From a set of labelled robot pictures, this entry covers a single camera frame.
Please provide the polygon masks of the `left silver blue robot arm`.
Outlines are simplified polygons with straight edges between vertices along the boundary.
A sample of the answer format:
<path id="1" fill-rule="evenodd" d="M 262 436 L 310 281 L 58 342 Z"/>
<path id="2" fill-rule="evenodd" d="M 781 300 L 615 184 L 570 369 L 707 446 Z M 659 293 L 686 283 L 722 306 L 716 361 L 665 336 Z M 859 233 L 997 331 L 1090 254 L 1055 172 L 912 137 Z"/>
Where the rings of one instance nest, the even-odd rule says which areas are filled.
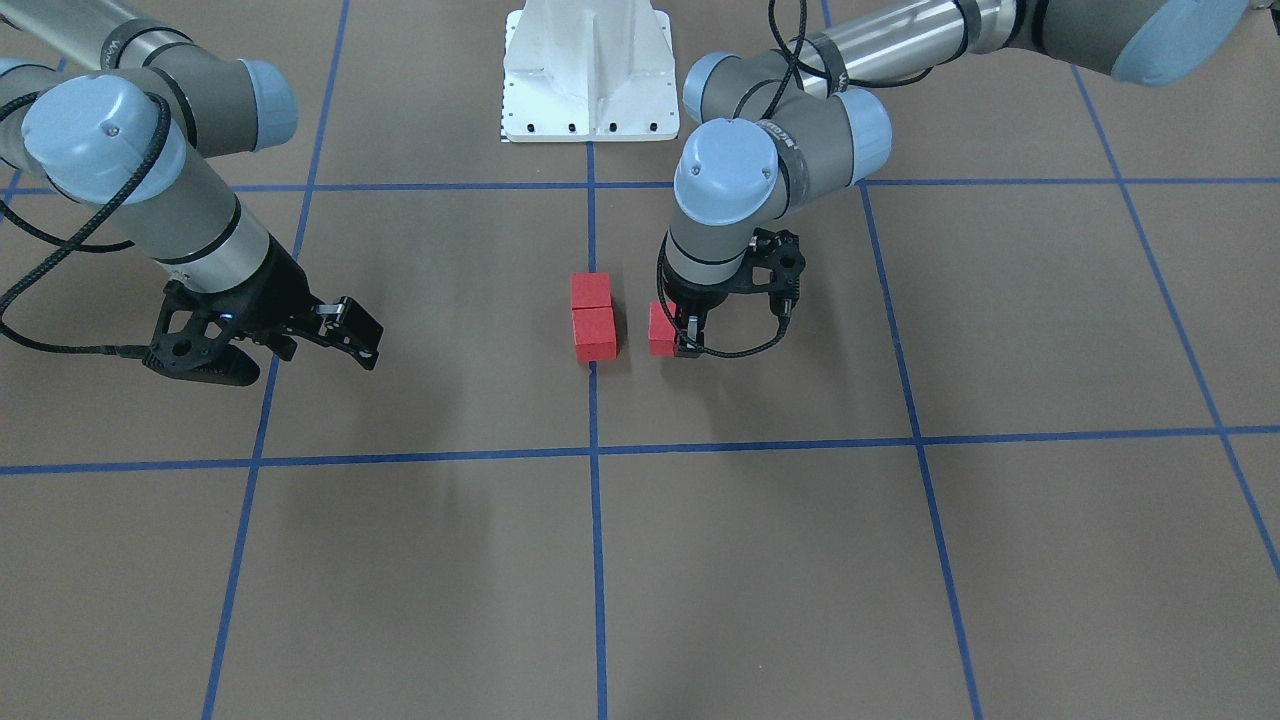
<path id="1" fill-rule="evenodd" d="M 828 29 L 801 26 L 756 56 L 713 53 L 684 85 L 695 120 L 675 169 L 655 264 L 649 345 L 716 356 L 710 311 L 763 293 L 782 340 L 801 296 L 797 236 L 768 224 L 865 179 L 890 159 L 881 88 L 968 54 L 1016 47 L 1146 87 L 1206 63 L 1248 1 L 899 1 Z"/>

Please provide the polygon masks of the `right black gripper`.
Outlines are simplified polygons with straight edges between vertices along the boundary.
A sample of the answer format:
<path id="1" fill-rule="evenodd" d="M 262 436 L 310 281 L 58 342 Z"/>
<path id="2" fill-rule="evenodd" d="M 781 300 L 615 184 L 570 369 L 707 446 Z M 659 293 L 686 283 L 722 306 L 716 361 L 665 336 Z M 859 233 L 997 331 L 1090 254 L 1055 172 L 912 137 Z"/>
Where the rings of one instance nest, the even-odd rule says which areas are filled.
<path id="1" fill-rule="evenodd" d="M 220 292 L 198 292 L 191 283 L 169 281 L 165 295 L 178 292 L 205 306 L 229 343 L 252 340 L 271 351 L 294 351 L 298 340 L 307 340 L 340 350 L 367 372 L 378 364 L 383 325 L 351 296 L 320 304 L 310 292 L 301 265 L 275 240 L 268 243 L 259 268 L 239 284 Z M 202 336 L 157 336 L 142 363 L 175 380 L 253 384 L 260 378 L 259 364 L 229 343 Z"/>

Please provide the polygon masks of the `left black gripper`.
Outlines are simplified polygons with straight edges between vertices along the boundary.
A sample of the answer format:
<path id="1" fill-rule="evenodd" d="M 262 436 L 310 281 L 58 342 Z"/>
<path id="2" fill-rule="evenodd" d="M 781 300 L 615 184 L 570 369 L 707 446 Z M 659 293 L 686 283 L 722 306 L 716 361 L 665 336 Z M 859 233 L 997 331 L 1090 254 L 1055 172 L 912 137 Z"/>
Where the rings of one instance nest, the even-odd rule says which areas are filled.
<path id="1" fill-rule="evenodd" d="M 676 356 L 700 357 L 705 354 L 701 322 L 710 310 L 736 293 L 735 287 L 728 282 L 704 286 L 660 281 L 660 290 L 655 293 L 655 318 L 662 323 L 676 320 Z"/>

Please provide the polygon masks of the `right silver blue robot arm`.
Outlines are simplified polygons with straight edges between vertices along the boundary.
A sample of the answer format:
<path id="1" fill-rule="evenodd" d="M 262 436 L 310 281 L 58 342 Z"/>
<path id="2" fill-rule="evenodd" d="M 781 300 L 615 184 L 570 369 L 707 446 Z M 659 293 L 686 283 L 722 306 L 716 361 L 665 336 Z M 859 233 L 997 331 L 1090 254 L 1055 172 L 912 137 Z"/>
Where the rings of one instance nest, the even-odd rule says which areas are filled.
<path id="1" fill-rule="evenodd" d="M 70 237 L 3 215 L 52 254 L 3 295 L 15 300 L 73 252 L 93 252 L 105 223 L 168 273 L 146 345 L 51 345 L 10 327 L 10 341 L 47 354 L 141 361 L 180 380 L 251 386 L 250 341 L 291 360 L 300 340 L 378 361 L 381 325 L 353 299 L 325 304 L 305 270 L 211 168 L 212 158 L 289 141 L 298 108 L 270 63 L 224 60 L 187 33 L 119 1 L 5 1 L 3 22 L 67 60 L 72 76 L 3 60 L 3 161 L 92 209 Z"/>

